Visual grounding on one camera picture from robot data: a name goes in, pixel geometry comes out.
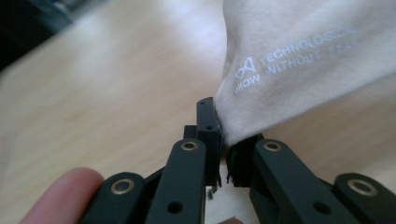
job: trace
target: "wooden table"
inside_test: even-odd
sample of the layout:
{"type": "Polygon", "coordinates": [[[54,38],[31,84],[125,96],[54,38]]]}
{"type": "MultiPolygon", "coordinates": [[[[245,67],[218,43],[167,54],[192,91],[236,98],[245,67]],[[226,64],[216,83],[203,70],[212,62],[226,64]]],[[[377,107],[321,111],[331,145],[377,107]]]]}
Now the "wooden table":
{"type": "MultiPolygon", "coordinates": [[[[115,0],[3,72],[1,222],[18,222],[73,167],[104,177],[163,167],[183,126],[195,123],[195,103],[216,95],[225,33],[221,1],[115,0]]],[[[265,135],[328,181],[357,172],[396,191],[395,85],[379,80],[265,135]]],[[[228,216],[218,198],[207,204],[207,223],[228,216]]]]}

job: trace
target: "white cloth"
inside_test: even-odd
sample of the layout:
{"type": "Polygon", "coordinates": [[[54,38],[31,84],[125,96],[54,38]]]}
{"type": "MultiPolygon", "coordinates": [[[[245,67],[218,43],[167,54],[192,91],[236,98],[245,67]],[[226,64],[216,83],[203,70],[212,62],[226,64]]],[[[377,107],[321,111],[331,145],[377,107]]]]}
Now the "white cloth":
{"type": "Polygon", "coordinates": [[[390,0],[224,1],[226,144],[394,75],[395,11],[390,0]]]}

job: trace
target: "black plastic part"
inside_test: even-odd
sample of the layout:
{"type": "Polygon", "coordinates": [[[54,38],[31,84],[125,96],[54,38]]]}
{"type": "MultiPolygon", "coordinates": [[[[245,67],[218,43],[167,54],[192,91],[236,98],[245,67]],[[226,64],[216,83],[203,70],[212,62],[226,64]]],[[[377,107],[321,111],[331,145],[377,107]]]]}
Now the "black plastic part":
{"type": "Polygon", "coordinates": [[[223,138],[212,97],[205,98],[197,103],[196,132],[196,138],[206,145],[205,184],[216,186],[219,181],[223,138]]]}
{"type": "Polygon", "coordinates": [[[396,223],[396,196],[365,175],[339,175],[334,193],[361,223],[396,223]]]}
{"type": "Polygon", "coordinates": [[[279,217],[279,208],[275,203],[271,192],[260,177],[260,174],[255,174],[250,185],[249,197],[254,205],[257,218],[261,224],[277,223],[279,217]]]}
{"type": "Polygon", "coordinates": [[[203,223],[205,144],[187,138],[175,143],[146,223],[203,223]]]}
{"type": "Polygon", "coordinates": [[[144,213],[146,206],[141,202],[145,188],[142,176],[132,173],[120,173],[111,176],[105,181],[94,197],[80,220],[80,224],[108,224],[108,223],[142,223],[144,220],[140,214],[144,213]],[[119,180],[129,179],[133,181],[130,191],[116,194],[112,186],[119,180]]]}
{"type": "Polygon", "coordinates": [[[154,172],[152,175],[149,175],[145,178],[145,200],[148,202],[148,206],[151,204],[154,199],[155,192],[157,191],[158,184],[160,183],[161,177],[163,176],[163,170],[165,168],[161,168],[160,170],[154,172]]]}
{"type": "Polygon", "coordinates": [[[263,139],[262,134],[249,137],[230,147],[227,154],[227,182],[230,178],[234,187],[248,188],[255,174],[253,161],[254,149],[257,141],[263,139]]]}
{"type": "Polygon", "coordinates": [[[197,137],[197,126],[186,125],[184,126],[183,139],[185,138],[196,138],[197,137]]]}
{"type": "Polygon", "coordinates": [[[275,218],[273,210],[260,207],[269,203],[257,202],[257,195],[251,193],[256,212],[268,213],[259,218],[272,216],[269,221],[276,219],[276,223],[359,223],[286,144],[271,139],[259,141],[254,163],[278,207],[275,218]]]}

